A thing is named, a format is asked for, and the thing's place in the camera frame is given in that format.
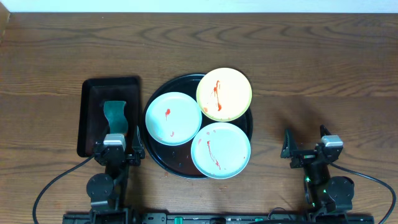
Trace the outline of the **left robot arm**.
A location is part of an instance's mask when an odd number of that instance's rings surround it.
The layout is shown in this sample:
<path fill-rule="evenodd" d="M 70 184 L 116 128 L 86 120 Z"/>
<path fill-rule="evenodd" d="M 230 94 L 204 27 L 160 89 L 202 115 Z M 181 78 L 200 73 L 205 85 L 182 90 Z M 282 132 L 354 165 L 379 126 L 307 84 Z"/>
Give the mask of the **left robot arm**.
<path fill-rule="evenodd" d="M 129 167 L 139 166 L 145 158 L 139 127 L 134 128 L 131 154 L 126 151 L 125 135 L 105 131 L 103 140 L 95 143 L 93 158 L 105 167 L 105 171 L 94 175 L 86 185 L 91 199 L 88 222 L 141 224 L 142 216 L 124 204 Z"/>

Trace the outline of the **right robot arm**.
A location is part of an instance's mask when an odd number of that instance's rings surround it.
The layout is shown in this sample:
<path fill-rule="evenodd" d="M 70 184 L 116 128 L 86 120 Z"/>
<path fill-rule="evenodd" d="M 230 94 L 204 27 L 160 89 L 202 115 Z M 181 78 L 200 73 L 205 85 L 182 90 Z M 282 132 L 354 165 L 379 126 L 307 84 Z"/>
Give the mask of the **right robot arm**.
<path fill-rule="evenodd" d="M 298 148 L 293 133 L 286 129 L 281 158 L 290 159 L 292 169 L 304 170 L 305 198 L 313 209 L 307 219 L 319 223 L 348 223 L 347 211 L 353 208 L 354 182 L 345 176 L 330 175 L 328 166 L 339 158 L 343 141 L 324 125 L 320 126 L 321 141 L 311 150 Z"/>

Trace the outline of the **yellow plate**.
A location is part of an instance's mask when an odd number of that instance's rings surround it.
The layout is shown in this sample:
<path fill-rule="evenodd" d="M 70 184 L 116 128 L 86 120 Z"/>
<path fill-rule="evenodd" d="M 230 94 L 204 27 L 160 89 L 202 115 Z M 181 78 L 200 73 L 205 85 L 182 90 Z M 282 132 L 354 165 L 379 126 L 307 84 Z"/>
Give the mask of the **yellow plate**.
<path fill-rule="evenodd" d="M 242 116 L 252 100 L 252 88 L 246 76 L 233 68 L 217 68 L 199 82 L 196 100 L 205 116 L 220 122 Z"/>

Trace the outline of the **green orange sponge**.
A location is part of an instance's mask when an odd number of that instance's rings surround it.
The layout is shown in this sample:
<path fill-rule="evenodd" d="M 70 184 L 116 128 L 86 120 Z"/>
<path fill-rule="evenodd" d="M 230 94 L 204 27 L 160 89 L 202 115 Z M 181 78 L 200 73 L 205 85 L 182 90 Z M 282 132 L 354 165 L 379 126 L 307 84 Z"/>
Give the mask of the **green orange sponge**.
<path fill-rule="evenodd" d="M 128 121 L 124 115 L 125 101 L 105 101 L 104 115 L 108 121 L 110 134 L 123 134 L 128 132 Z"/>

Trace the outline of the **light blue plate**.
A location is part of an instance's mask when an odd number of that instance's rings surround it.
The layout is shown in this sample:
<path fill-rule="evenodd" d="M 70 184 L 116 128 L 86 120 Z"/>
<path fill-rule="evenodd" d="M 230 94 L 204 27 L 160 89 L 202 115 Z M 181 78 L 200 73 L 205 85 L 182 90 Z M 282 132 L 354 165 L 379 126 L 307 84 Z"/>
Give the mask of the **light blue plate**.
<path fill-rule="evenodd" d="M 212 179 L 229 179 L 248 164 L 251 145 L 247 135 L 230 123 L 211 123 L 193 138 L 191 156 L 195 167 Z"/>
<path fill-rule="evenodd" d="M 146 128 L 157 142 L 179 146 L 195 137 L 202 122 L 198 103 L 187 94 L 169 92 L 158 96 L 146 110 Z"/>

